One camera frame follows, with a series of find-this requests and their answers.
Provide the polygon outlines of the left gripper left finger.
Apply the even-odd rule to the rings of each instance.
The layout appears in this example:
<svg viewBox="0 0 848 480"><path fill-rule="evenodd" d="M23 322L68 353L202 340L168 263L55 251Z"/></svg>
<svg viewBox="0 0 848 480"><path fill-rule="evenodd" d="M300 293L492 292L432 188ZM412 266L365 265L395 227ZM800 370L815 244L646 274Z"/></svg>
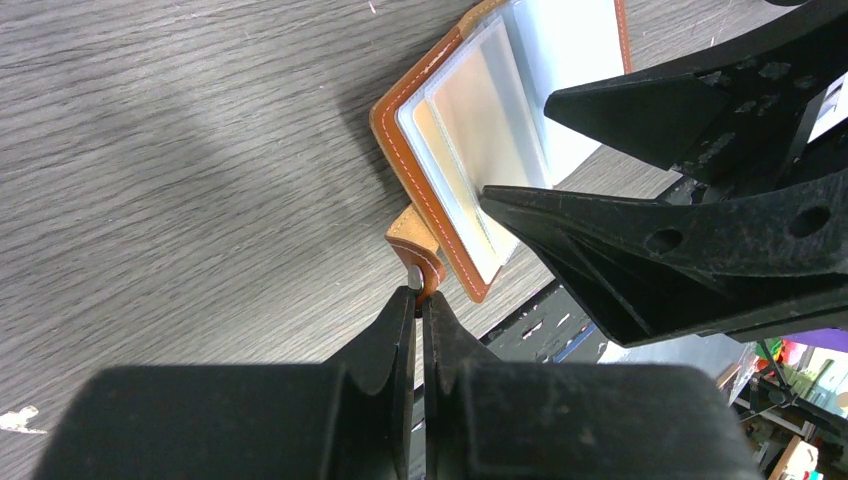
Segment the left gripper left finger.
<svg viewBox="0 0 848 480"><path fill-rule="evenodd" d="M75 396L39 479L403 479L414 292L321 363L121 366Z"/></svg>

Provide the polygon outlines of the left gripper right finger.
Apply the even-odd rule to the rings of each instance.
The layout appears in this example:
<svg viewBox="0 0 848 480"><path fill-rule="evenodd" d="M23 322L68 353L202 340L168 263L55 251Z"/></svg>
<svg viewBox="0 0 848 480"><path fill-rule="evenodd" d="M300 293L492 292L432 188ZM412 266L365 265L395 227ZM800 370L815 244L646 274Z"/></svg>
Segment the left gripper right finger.
<svg viewBox="0 0 848 480"><path fill-rule="evenodd" d="M430 479L756 479L716 383L662 364L509 362L422 306Z"/></svg>

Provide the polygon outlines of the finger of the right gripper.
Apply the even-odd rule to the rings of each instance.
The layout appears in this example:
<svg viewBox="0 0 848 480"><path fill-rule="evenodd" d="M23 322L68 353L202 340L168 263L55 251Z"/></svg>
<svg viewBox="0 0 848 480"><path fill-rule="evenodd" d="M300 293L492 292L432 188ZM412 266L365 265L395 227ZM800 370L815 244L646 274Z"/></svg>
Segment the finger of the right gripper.
<svg viewBox="0 0 848 480"><path fill-rule="evenodd" d="M842 172L699 205L505 186L481 204L623 346L847 325Z"/></svg>
<svg viewBox="0 0 848 480"><path fill-rule="evenodd" d="M809 1L708 49L558 90L544 113L734 198L793 182L809 105L846 70L846 3Z"/></svg>

